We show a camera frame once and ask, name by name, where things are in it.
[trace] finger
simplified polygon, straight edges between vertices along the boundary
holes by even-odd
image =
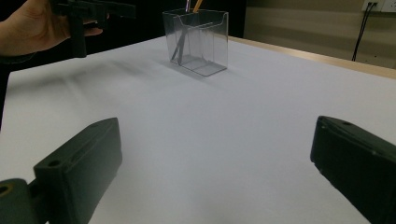
[[[90,24],[90,23],[96,22],[96,20],[84,19],[83,22],[84,22],[84,24]]]
[[[99,28],[89,28],[89,29],[85,29],[84,35],[85,36],[99,35],[102,32],[103,32],[103,30],[99,29]]]

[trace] black cable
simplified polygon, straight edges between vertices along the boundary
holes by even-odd
[[[375,7],[375,6],[376,6],[376,3],[369,2],[369,4],[367,4],[366,10],[364,11],[363,21],[361,22],[361,31],[359,33],[358,40],[356,41],[355,50],[354,50],[353,56],[352,56],[353,62],[355,62],[355,60],[356,60],[356,54],[358,53],[359,43],[361,42],[361,37],[363,36],[364,28],[366,27],[366,23],[369,18],[370,12],[372,11],[373,7]]]

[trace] pencil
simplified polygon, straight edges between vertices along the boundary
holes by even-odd
[[[201,6],[202,0],[198,0],[195,4],[194,10],[192,12],[197,12],[199,7]]]

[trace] human hand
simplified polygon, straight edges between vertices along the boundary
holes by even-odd
[[[90,28],[85,30],[85,35],[102,32]],[[50,49],[69,37],[67,17],[54,15],[49,0],[27,0],[8,19],[0,22],[0,56],[19,56]]]

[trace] wall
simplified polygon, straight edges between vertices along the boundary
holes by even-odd
[[[244,38],[351,60],[364,0],[247,0]],[[357,62],[396,68],[396,13],[370,14]]]

